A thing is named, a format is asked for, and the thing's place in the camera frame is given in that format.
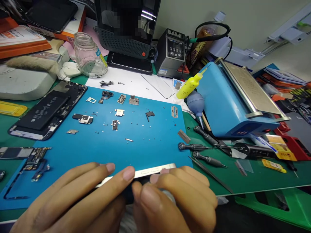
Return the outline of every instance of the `book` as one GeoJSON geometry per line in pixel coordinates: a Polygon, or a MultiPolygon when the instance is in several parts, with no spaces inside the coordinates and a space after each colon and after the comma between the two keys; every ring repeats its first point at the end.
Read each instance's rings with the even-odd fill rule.
{"type": "Polygon", "coordinates": [[[25,25],[0,33],[0,59],[51,48],[45,37],[25,25]]]}

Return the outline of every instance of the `black cable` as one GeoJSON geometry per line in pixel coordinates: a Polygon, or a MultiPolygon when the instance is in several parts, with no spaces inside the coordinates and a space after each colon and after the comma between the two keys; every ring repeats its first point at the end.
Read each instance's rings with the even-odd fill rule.
{"type": "Polygon", "coordinates": [[[197,26],[197,28],[195,29],[195,32],[194,32],[194,38],[197,37],[198,29],[200,27],[202,27],[202,26],[205,26],[205,25],[218,25],[218,26],[221,26],[221,27],[225,28],[227,31],[224,34],[221,34],[221,35],[213,35],[213,36],[198,38],[196,42],[218,40],[218,39],[221,39],[223,37],[228,36],[229,32],[231,31],[231,28],[227,24],[220,23],[220,22],[217,22],[217,21],[208,21],[208,22],[201,23],[199,26],[197,26]]]}
{"type": "Polygon", "coordinates": [[[186,39],[187,48],[186,48],[185,57],[184,57],[185,61],[184,61],[184,64],[182,66],[182,72],[181,72],[180,79],[182,79],[182,74],[184,73],[184,68],[185,68],[185,63],[186,63],[186,60],[187,60],[187,53],[188,53],[188,48],[189,48],[189,40],[190,40],[190,38],[189,38],[189,36],[187,36],[187,39],[186,39]]]}
{"type": "Polygon", "coordinates": [[[227,58],[227,57],[228,57],[228,55],[230,54],[231,49],[232,49],[232,46],[233,46],[233,41],[232,41],[232,38],[231,38],[231,37],[229,37],[229,36],[228,36],[228,38],[230,38],[230,39],[231,39],[231,41],[230,41],[230,49],[229,49],[229,52],[227,53],[227,55],[224,57],[224,60],[226,60],[226,58],[227,58]]]}

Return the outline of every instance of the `yellow card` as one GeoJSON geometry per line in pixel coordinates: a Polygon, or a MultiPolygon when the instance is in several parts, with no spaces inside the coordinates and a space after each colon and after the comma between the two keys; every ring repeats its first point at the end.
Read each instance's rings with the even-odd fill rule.
{"type": "Polygon", "coordinates": [[[266,135],[269,139],[270,145],[278,151],[276,156],[279,159],[283,160],[291,160],[291,161],[297,161],[295,155],[291,150],[288,148],[284,140],[281,136],[278,135],[266,135]]]}

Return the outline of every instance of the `yellow squeeze bottle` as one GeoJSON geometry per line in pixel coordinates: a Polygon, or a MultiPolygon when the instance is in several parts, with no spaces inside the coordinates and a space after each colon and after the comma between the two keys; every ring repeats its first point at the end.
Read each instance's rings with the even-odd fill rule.
{"type": "Polygon", "coordinates": [[[206,71],[203,70],[201,73],[197,73],[194,77],[189,78],[182,88],[177,92],[176,96],[179,99],[186,98],[197,86],[200,84],[199,81],[203,77],[203,73],[206,71]]]}

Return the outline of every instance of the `monitor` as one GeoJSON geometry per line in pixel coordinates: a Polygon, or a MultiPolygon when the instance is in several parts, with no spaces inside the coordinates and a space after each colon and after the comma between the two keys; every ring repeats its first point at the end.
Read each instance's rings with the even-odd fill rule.
{"type": "Polygon", "coordinates": [[[146,59],[161,0],[95,0],[101,45],[112,52],[146,59]]]}

